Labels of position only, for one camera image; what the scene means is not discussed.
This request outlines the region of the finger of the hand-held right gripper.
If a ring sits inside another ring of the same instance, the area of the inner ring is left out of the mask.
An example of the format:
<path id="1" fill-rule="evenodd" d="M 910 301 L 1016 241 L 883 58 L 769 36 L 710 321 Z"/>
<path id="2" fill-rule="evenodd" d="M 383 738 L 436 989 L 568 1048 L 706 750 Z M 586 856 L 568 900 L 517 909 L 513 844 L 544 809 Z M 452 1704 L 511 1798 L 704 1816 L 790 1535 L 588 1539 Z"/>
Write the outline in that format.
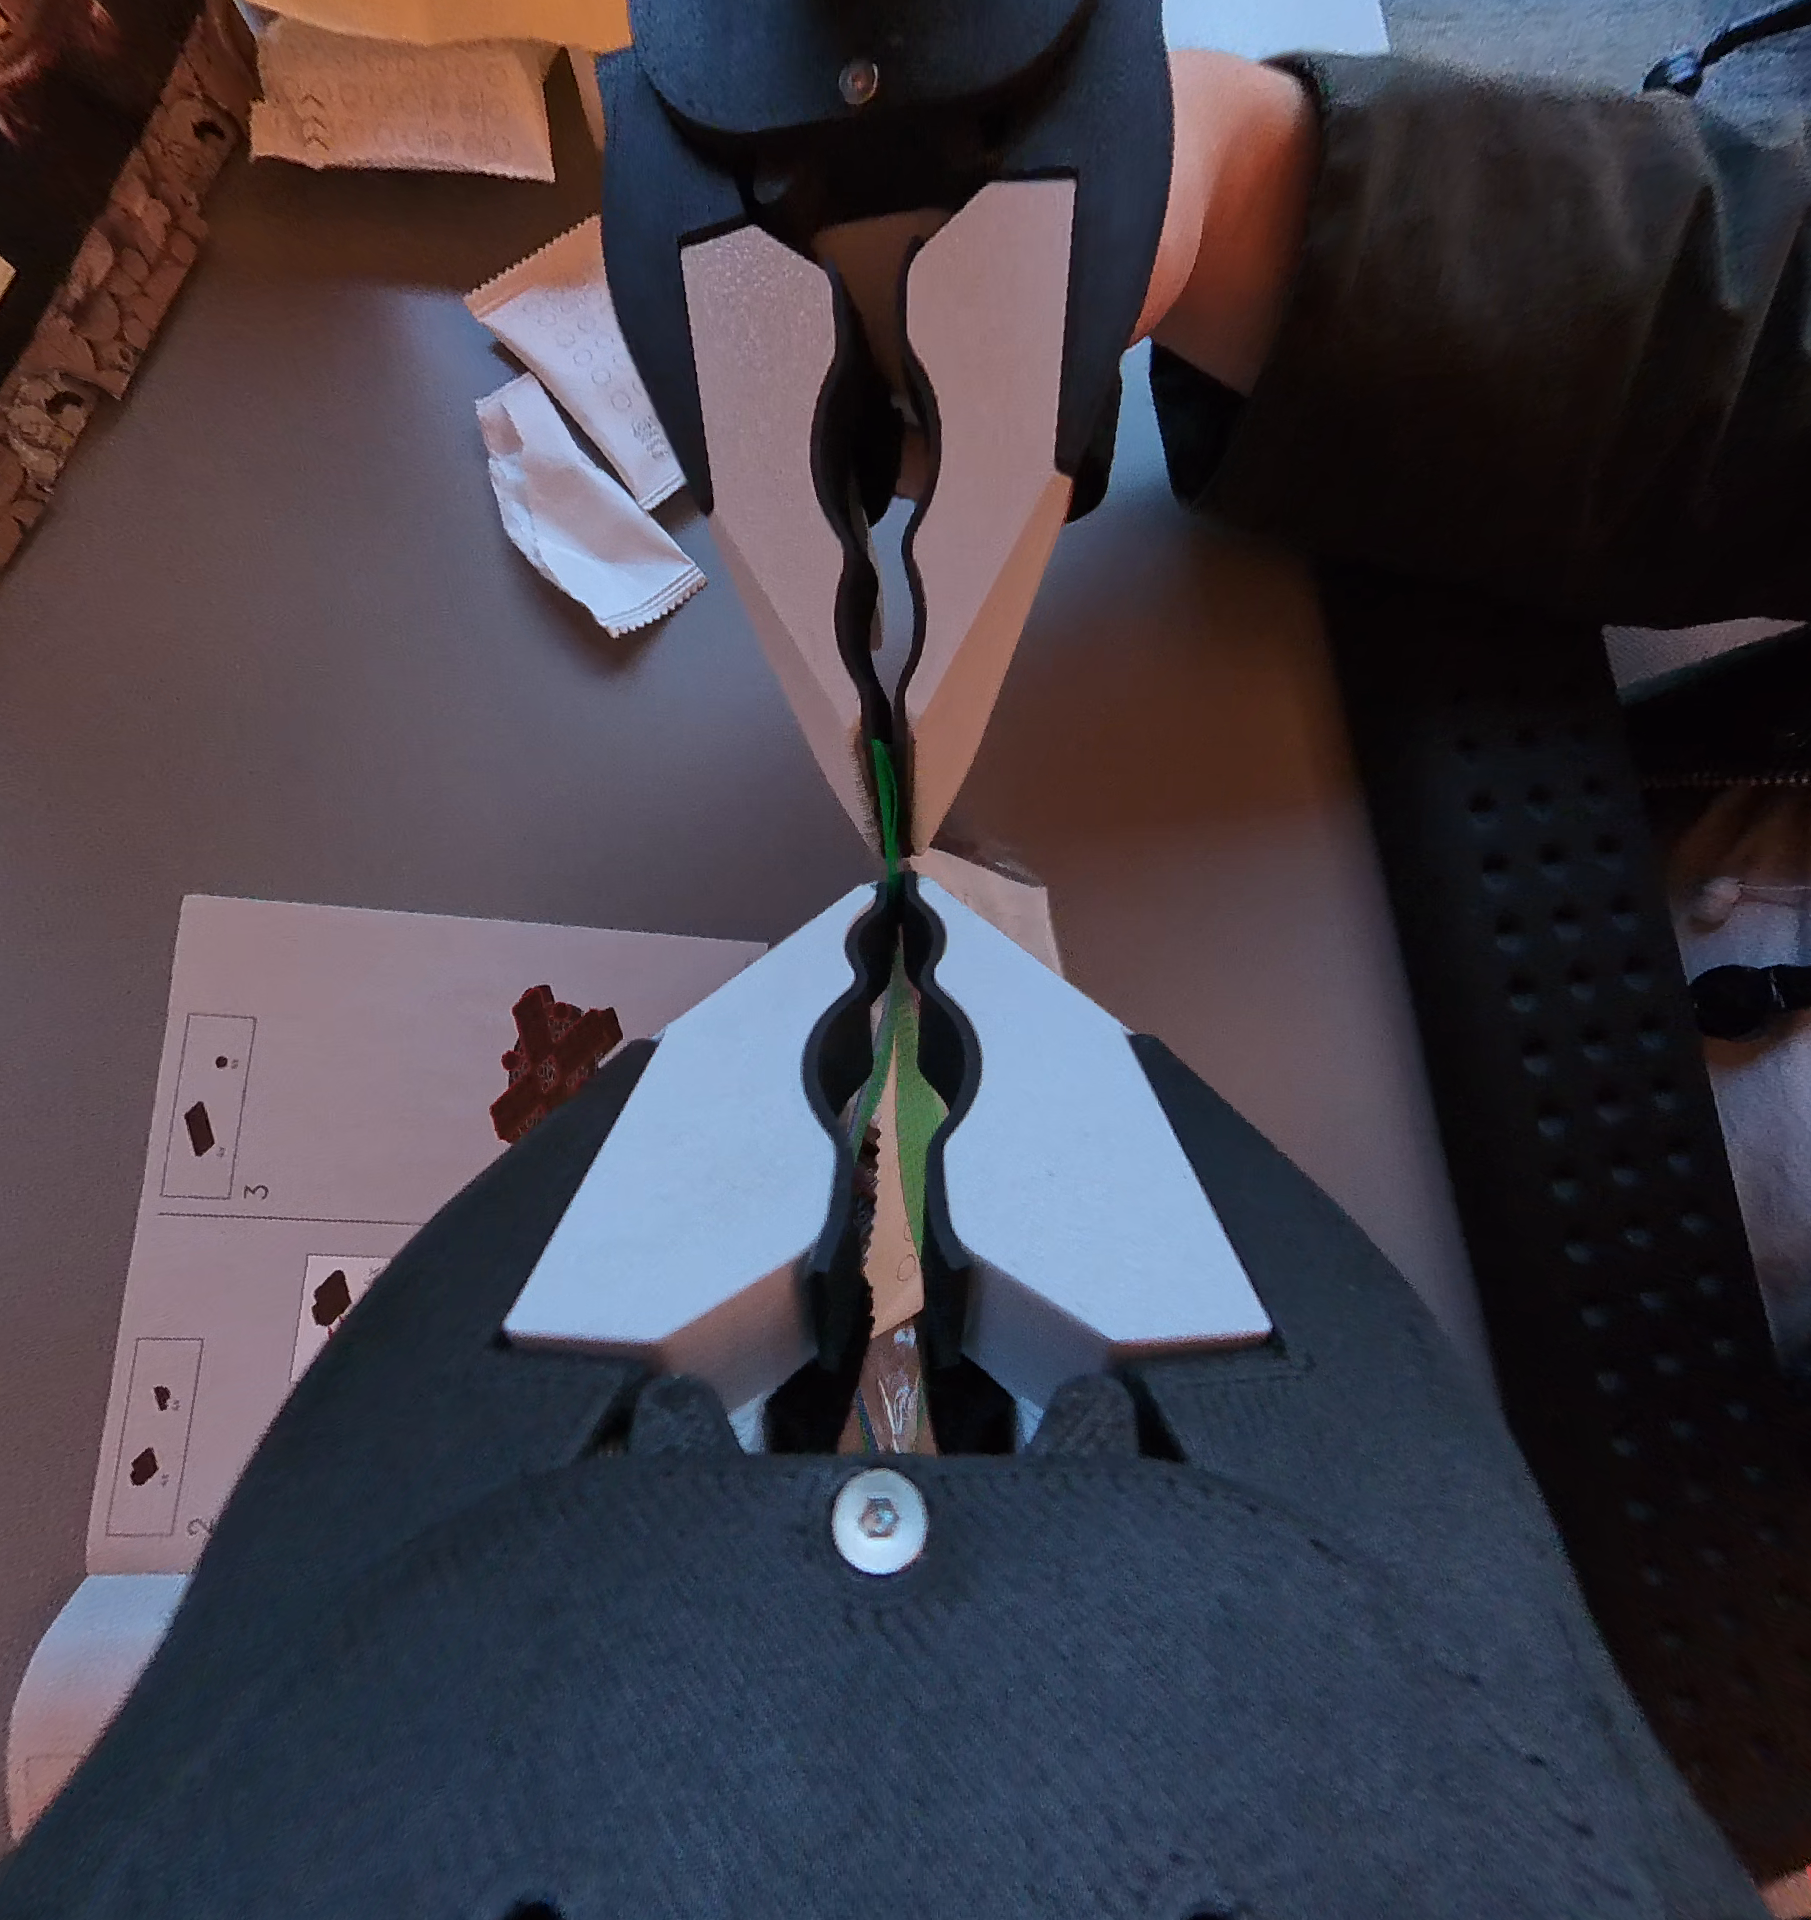
<path id="1" fill-rule="evenodd" d="M 1074 202 L 1069 178 L 1000 179 L 942 226 L 931 206 L 861 221 L 866 314 L 901 323 L 937 443 L 907 555 L 917 851 L 979 753 L 1071 506 L 1059 413 Z"/>
<path id="2" fill-rule="evenodd" d="M 845 403 L 859 362 L 838 277 L 764 228 L 681 252 L 711 530 L 825 779 L 884 849 L 872 744 L 892 702 L 872 659 L 878 573 Z"/>

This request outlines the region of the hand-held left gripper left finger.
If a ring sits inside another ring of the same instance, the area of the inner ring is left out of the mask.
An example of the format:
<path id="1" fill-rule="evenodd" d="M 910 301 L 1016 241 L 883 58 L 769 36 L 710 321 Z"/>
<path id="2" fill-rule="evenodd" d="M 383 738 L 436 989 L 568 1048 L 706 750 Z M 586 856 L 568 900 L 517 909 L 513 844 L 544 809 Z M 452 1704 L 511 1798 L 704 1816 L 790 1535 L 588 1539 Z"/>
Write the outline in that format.
<path id="1" fill-rule="evenodd" d="M 517 1349 L 711 1386 L 750 1452 L 773 1394 L 866 1326 L 856 1174 L 889 890 L 854 890 L 673 1020 L 510 1309 Z"/>

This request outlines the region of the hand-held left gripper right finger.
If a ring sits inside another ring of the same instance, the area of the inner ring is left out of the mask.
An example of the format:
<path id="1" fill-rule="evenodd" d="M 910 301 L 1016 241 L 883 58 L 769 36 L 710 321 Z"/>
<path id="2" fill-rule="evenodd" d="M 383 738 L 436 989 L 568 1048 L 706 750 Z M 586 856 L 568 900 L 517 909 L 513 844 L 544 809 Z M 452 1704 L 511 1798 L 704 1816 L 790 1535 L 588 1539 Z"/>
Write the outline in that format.
<path id="1" fill-rule="evenodd" d="M 1272 1336 L 1131 1034 L 1012 937 L 907 876 L 926 1156 L 921 1342 L 942 1452 L 1007 1452 L 1014 1402 L 1084 1373 Z"/>

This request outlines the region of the clear zip bag green seal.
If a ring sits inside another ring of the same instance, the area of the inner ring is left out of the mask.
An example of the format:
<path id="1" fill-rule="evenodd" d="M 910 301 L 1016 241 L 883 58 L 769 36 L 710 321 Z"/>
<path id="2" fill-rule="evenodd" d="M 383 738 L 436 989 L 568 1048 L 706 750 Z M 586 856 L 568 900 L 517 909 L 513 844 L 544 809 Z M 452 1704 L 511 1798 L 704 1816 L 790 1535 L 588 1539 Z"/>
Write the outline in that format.
<path id="1" fill-rule="evenodd" d="M 872 1338 L 872 1293 L 861 1235 L 866 1104 L 898 1080 L 907 1123 L 901 1180 L 907 1223 L 918 1229 L 918 1400 L 942 1452 L 1014 1452 L 1014 1394 L 966 1356 L 966 1313 L 981 1282 L 974 1256 L 950 1223 L 943 1158 L 982 1075 L 979 1038 L 939 981 L 954 911 L 935 911 L 926 882 L 901 856 L 905 805 L 894 747 L 863 744 L 874 780 L 886 874 L 856 906 L 838 939 L 849 985 L 826 1007 L 803 1051 L 803 1087 L 832 1141 L 834 1168 L 825 1227 L 806 1267 L 822 1404 L 811 1432 L 834 1442 L 859 1397 Z"/>

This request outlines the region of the person's right forearm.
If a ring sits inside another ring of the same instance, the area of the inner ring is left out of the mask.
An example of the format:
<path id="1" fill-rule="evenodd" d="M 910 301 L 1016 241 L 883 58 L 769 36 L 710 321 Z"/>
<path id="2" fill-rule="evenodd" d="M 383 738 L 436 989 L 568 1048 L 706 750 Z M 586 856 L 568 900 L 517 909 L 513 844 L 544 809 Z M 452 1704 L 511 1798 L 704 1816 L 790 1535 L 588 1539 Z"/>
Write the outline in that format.
<path id="1" fill-rule="evenodd" d="M 1180 52 L 1174 492 L 1604 623 L 1811 619 L 1811 120 Z"/>

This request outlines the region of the open instruction booklet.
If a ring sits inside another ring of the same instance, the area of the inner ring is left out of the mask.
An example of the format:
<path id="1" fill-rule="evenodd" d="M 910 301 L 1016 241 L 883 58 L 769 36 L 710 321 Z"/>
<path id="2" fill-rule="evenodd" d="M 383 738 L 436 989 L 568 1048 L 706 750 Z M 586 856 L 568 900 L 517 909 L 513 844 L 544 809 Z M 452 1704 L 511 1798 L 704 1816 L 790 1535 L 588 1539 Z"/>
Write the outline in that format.
<path id="1" fill-rule="evenodd" d="M 759 943 L 186 898 L 86 1578 L 13 1708 L 22 1836 L 167 1633 L 294 1382 L 501 1152 L 511 1011 L 553 987 L 642 1039 Z"/>

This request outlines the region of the person's light grey clothing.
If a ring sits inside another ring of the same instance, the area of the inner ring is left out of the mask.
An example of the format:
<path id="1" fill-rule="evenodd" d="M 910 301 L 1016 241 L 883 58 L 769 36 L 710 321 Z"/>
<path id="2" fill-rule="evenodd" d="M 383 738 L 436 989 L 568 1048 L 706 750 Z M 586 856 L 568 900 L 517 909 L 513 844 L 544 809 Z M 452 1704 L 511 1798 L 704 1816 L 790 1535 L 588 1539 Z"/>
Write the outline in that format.
<path id="1" fill-rule="evenodd" d="M 1686 973 L 1811 966 L 1811 785 L 1739 785 L 1686 828 L 1670 866 Z M 1706 1044 L 1717 1113 L 1767 1320 L 1811 1347 L 1811 1011 L 1746 1044 Z"/>

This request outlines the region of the black toy set box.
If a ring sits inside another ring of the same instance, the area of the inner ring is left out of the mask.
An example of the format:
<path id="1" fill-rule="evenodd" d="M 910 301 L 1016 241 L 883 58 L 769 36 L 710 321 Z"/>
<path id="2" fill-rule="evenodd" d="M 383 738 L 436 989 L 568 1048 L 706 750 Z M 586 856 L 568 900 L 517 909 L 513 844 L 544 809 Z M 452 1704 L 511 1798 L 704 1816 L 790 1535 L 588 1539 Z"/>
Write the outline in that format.
<path id="1" fill-rule="evenodd" d="M 0 568 L 158 335 L 254 84 L 233 4 L 0 2 Z"/>

